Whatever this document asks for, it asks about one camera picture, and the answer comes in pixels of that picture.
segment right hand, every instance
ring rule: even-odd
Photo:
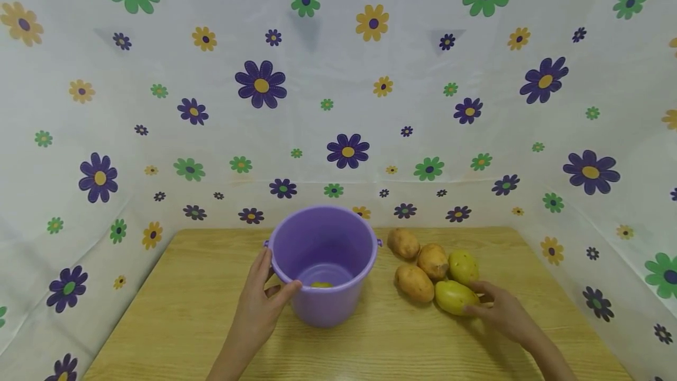
[[[509,340],[520,343],[525,348],[543,336],[543,331],[531,319],[520,301],[503,288],[486,281],[472,282],[470,288],[484,295],[482,302],[489,302],[484,306],[465,306],[464,310],[469,315],[484,320]]]

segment purple bucket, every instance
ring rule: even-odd
[[[277,277],[284,283],[303,283],[292,309],[315,327],[337,326],[350,318],[362,281],[377,258],[377,238],[369,224],[339,206],[317,205],[291,213],[277,225],[268,247]],[[314,282],[333,287],[311,287]]]

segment table surface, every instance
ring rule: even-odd
[[[388,229],[374,231],[387,238]],[[439,243],[447,253],[471,251],[481,277],[521,300],[580,380],[631,379],[516,231],[411,231],[420,243]],[[204,380],[226,337],[250,262],[270,232],[177,233],[85,379]],[[528,354],[480,320],[402,297],[393,285],[400,263],[385,244],[378,249],[360,304],[339,327],[306,326],[287,306],[242,380],[542,379]]]

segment potato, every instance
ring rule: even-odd
[[[388,247],[405,259],[413,259],[420,250],[416,237],[404,228],[396,228],[388,233]]]
[[[467,250],[455,250],[449,254],[449,273],[451,278],[464,286],[480,279],[477,262]]]
[[[416,265],[423,270],[428,278],[433,282],[443,280],[447,275],[449,269],[449,262],[447,262],[447,253],[439,244],[426,244],[418,253],[418,261]]]
[[[463,306],[479,305],[475,292],[455,281],[440,281],[435,284],[435,301],[442,310],[456,316],[469,316]]]
[[[408,263],[395,271],[395,283],[411,300],[428,303],[435,297],[435,287],[428,275],[418,266]]]

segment white backdrop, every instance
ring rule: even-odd
[[[675,373],[677,0],[0,4],[2,379],[81,378],[178,229],[313,203],[513,226]]]

